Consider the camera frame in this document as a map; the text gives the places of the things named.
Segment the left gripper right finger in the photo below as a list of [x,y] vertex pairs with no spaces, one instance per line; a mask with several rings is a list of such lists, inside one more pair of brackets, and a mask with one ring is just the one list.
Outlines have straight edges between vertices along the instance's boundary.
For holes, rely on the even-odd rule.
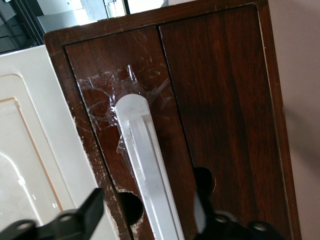
[[226,211],[214,210],[204,191],[194,196],[195,240],[283,240],[284,237],[271,224],[252,221],[241,225]]

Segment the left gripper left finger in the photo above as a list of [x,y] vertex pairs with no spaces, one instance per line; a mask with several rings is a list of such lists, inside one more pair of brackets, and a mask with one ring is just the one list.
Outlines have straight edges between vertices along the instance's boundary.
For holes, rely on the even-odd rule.
[[89,240],[104,215],[104,190],[95,188],[77,209],[61,212],[43,226],[18,220],[0,232],[2,240]]

